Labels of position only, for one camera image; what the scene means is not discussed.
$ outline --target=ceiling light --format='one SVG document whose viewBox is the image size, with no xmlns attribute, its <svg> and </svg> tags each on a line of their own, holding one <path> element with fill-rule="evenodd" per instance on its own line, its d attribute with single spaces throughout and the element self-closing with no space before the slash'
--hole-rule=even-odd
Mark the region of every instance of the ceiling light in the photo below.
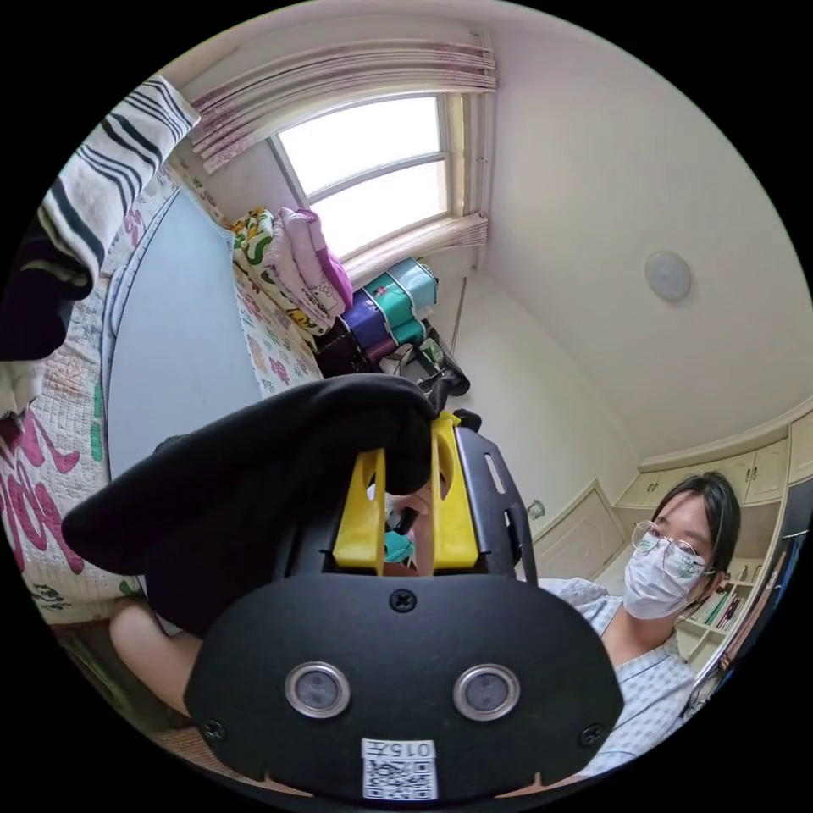
<svg viewBox="0 0 813 813">
<path fill-rule="evenodd" d="M 650 288 L 667 302 L 680 302 L 692 287 L 692 272 L 674 252 L 655 252 L 647 258 L 644 274 Z"/>
</svg>

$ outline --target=window frame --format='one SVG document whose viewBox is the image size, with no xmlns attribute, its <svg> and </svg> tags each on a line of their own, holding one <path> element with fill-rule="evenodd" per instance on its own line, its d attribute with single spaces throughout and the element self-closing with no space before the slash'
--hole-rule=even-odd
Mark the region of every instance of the window frame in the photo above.
<svg viewBox="0 0 813 813">
<path fill-rule="evenodd" d="M 411 158 L 403 158 L 400 161 L 394 161 L 375 169 L 366 170 L 365 172 L 351 176 L 350 178 L 337 181 L 334 184 L 318 189 L 311 195 L 306 195 L 302 189 L 301 183 L 296 175 L 296 170 L 293 167 L 291 160 L 285 150 L 285 147 L 280 138 L 280 133 L 285 130 L 295 127 L 296 124 L 304 124 L 307 121 L 314 119 L 321 119 L 323 116 L 337 113 L 340 110 L 347 110 L 349 108 L 361 107 L 362 105 L 375 104 L 377 102 L 386 102 L 395 99 L 407 98 L 433 98 L 436 101 L 438 109 L 438 141 L 439 150 L 437 152 L 430 152 L 424 155 L 413 156 Z M 341 257 L 342 261 L 352 260 L 354 257 L 368 252 L 371 249 L 385 245 L 387 242 L 395 240 L 403 235 L 408 235 L 411 232 L 421 229 L 432 223 L 437 223 L 441 220 L 447 220 L 453 217 L 461 217 L 466 210 L 470 208 L 470 178 L 471 178 L 471 158 L 467 155 L 467 146 L 470 142 L 470 129 L 472 121 L 473 105 L 472 100 L 464 100 L 464 97 L 455 93 L 444 92 L 421 92 L 421 93 L 402 93 L 392 94 L 386 96 L 368 97 L 359 101 L 349 102 L 347 104 L 337 105 L 330 107 L 320 113 L 308 116 L 296 124 L 286 126 L 283 130 L 273 133 L 266 143 L 270 148 L 274 159 L 279 165 L 279 169 L 288 185 L 291 195 L 296 201 L 299 208 L 308 209 L 313 204 L 319 203 L 328 197 L 332 197 L 342 191 L 351 189 L 366 181 L 380 178 L 384 175 L 393 174 L 401 169 L 410 169 L 412 167 L 423 166 L 427 163 L 436 163 L 443 161 L 445 165 L 445 185 L 446 185 L 446 209 L 444 212 L 433 215 L 429 218 L 410 223 L 403 229 L 390 232 L 387 235 L 382 235 L 378 239 L 371 241 L 367 244 L 359 246 L 349 254 Z M 458 144 L 461 147 L 455 150 L 454 145 Z"/>
</svg>

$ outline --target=glasses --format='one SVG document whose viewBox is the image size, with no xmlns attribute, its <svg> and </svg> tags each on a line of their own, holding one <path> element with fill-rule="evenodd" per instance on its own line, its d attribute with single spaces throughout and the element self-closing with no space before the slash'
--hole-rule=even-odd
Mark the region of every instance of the glasses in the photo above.
<svg viewBox="0 0 813 813">
<path fill-rule="evenodd" d="M 663 569 L 673 578 L 693 578 L 705 569 L 705 560 L 682 539 L 669 539 L 655 523 L 638 523 L 633 531 L 633 555 L 646 556 L 653 550 L 663 551 Z"/>
</svg>

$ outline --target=light blue shirt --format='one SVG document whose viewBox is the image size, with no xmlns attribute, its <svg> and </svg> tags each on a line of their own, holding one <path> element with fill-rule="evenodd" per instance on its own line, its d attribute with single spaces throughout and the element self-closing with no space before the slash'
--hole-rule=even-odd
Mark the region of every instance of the light blue shirt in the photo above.
<svg viewBox="0 0 813 813">
<path fill-rule="evenodd" d="M 578 610 L 602 635 L 621 605 L 598 584 L 583 578 L 541 578 L 539 586 Z M 662 646 L 616 669 L 624 709 L 610 736 L 579 776 L 592 777 L 634 760 L 679 727 L 696 675 L 674 635 Z"/>
</svg>

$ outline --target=window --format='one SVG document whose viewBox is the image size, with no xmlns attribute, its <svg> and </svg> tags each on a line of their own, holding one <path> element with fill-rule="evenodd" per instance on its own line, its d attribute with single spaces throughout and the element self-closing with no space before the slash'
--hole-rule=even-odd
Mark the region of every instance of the window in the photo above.
<svg viewBox="0 0 813 813">
<path fill-rule="evenodd" d="M 294 197 L 321 218 L 336 256 L 450 214 L 460 185 L 449 143 L 454 107 L 436 95 L 362 102 L 270 140 Z"/>
</svg>

